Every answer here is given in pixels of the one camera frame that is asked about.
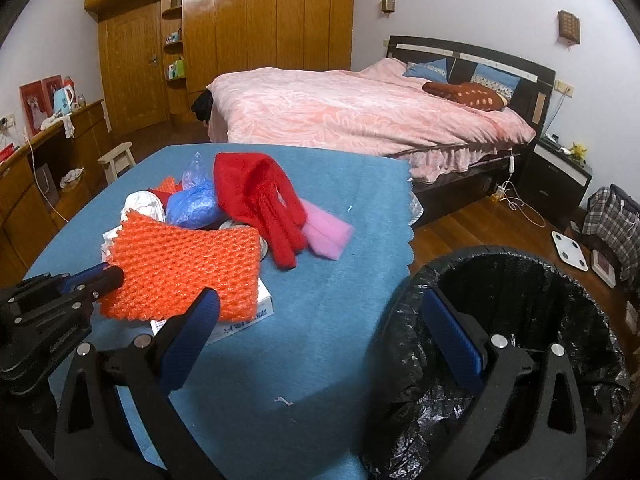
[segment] trash can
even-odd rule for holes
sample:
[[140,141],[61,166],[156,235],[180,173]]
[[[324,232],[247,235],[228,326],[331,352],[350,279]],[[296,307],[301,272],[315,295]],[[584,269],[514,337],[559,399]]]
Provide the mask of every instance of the trash can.
[[[420,314],[422,295],[436,285],[461,313],[514,346],[545,351],[560,343],[570,359],[584,412],[587,471],[622,432],[629,396],[624,355],[609,319],[587,291],[532,254],[480,246],[423,267],[389,313],[375,346],[377,388],[360,458],[377,479],[414,480],[447,445],[473,395],[458,386]],[[526,384],[512,400],[530,397]],[[513,450],[513,419],[498,426],[482,460]]]

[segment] pink cloth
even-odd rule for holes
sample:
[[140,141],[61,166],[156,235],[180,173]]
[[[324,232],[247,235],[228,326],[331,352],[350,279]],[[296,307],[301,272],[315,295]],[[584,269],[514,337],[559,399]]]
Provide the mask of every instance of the pink cloth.
[[302,228],[311,250],[318,256],[338,260],[349,243],[355,229],[339,218],[320,209],[317,205],[300,199],[306,211],[306,223]]
[[209,137],[369,155],[451,146],[401,157],[414,178],[428,182],[535,137],[513,110],[483,112],[431,96],[422,90],[425,79],[402,77],[405,69],[388,58],[362,72],[259,68],[223,74],[208,87],[216,119]]

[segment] bedside table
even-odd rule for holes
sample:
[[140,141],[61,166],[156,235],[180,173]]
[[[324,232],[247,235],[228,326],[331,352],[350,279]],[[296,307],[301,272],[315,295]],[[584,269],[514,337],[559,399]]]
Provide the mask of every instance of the bedside table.
[[522,170],[517,189],[522,199],[562,233],[580,205],[593,172],[540,139]]

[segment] yellow toy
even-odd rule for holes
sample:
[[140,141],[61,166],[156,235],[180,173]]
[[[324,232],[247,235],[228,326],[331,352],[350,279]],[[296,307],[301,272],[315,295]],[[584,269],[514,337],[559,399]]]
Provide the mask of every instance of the yellow toy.
[[578,162],[585,163],[587,157],[587,148],[583,144],[576,144],[569,150],[570,156]]

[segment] white cloth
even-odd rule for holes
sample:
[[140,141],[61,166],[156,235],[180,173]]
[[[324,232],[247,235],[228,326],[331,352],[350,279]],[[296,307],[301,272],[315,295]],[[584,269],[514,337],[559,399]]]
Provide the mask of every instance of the white cloth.
[[44,121],[42,121],[42,124],[40,125],[40,131],[43,132],[44,130],[46,130],[47,128],[50,128],[56,123],[62,123],[65,127],[65,137],[67,139],[70,139],[71,137],[73,137],[76,132],[76,129],[74,127],[74,124],[71,122],[71,115],[67,114],[67,115],[61,116],[61,113],[62,112],[59,112],[47,119],[44,119]]
[[[159,222],[164,222],[165,220],[162,202],[160,202],[160,199],[157,196],[149,191],[137,191],[127,196],[127,199],[124,201],[124,208],[120,213],[120,221],[124,222],[127,220],[127,211],[130,209],[133,209],[145,216],[151,216],[151,218],[158,220]],[[113,245],[113,241],[118,237],[120,229],[122,229],[122,225],[119,225],[102,235],[104,243],[100,246],[100,250],[102,252],[102,260],[104,262],[111,254],[111,246]]]
[[84,168],[77,168],[75,170],[69,171],[62,180],[60,181],[60,189],[65,189],[67,184],[71,184],[76,178],[80,178]]
[[120,220],[125,221],[127,219],[127,211],[133,209],[145,216],[151,216],[154,220],[164,222],[165,214],[162,202],[150,191],[137,191],[127,196],[124,202],[124,208],[120,215]]

